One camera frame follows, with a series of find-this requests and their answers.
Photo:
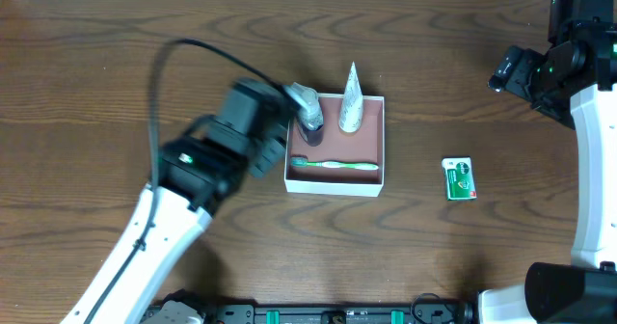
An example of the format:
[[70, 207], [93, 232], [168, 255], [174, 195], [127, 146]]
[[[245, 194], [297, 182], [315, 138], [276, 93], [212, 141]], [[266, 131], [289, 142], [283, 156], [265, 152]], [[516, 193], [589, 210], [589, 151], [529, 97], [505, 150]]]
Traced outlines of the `clear soap pump bottle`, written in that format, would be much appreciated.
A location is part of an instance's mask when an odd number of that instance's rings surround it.
[[311, 147], [319, 146], [323, 140], [324, 117], [317, 91], [298, 83], [284, 89], [300, 105], [297, 123], [303, 140]]

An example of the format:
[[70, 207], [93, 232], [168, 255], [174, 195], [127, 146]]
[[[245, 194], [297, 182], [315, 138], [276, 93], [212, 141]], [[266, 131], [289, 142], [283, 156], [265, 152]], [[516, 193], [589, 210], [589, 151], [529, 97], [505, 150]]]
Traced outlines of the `green white toothbrush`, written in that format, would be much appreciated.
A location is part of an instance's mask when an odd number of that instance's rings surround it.
[[309, 161], [305, 157], [292, 157], [291, 165], [298, 168], [318, 167], [326, 169], [351, 169], [359, 171], [377, 171], [380, 167], [373, 163], [349, 163], [339, 161]]

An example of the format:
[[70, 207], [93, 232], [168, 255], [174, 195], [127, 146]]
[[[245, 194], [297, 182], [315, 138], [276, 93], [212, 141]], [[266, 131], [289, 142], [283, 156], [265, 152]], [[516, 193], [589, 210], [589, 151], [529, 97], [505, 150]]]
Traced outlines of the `white cream tube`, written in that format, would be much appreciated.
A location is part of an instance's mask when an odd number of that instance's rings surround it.
[[355, 133], [362, 125], [363, 95], [355, 63], [352, 63], [345, 86], [338, 119], [342, 132]]

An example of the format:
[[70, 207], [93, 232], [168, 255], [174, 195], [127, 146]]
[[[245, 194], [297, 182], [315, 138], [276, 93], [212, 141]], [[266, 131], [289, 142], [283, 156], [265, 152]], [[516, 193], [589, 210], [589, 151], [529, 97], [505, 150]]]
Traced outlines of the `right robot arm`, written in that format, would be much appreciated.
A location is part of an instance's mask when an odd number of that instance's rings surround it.
[[571, 262], [533, 263], [522, 284], [479, 293], [475, 320], [616, 320], [616, 24], [614, 0], [550, 0], [544, 54], [511, 46], [488, 85], [577, 135], [578, 213]]

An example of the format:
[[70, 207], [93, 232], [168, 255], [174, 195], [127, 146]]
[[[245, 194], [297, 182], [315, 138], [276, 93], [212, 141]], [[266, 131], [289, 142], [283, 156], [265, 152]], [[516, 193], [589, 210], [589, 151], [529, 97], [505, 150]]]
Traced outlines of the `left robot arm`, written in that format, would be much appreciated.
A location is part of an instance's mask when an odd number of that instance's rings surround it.
[[245, 176], [261, 177], [286, 151], [289, 119], [202, 116], [159, 150], [121, 238], [66, 323], [137, 323], [163, 282]]

